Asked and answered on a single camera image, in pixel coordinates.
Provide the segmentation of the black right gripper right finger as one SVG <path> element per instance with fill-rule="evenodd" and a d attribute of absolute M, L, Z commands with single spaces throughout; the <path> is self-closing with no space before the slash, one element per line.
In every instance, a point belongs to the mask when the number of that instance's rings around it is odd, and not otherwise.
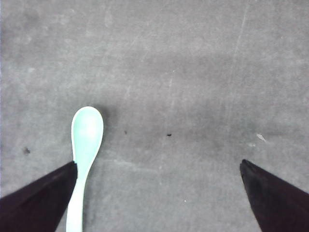
<path fill-rule="evenodd" d="M 309 194 L 243 159 L 240 175 L 251 210 L 263 232 L 307 232 Z"/>

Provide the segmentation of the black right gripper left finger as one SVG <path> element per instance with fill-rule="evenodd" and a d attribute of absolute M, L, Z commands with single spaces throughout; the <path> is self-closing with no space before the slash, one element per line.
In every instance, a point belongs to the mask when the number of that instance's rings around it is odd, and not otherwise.
<path fill-rule="evenodd" d="M 71 199 L 77 164 L 71 161 L 0 199 L 2 232 L 54 232 Z"/>

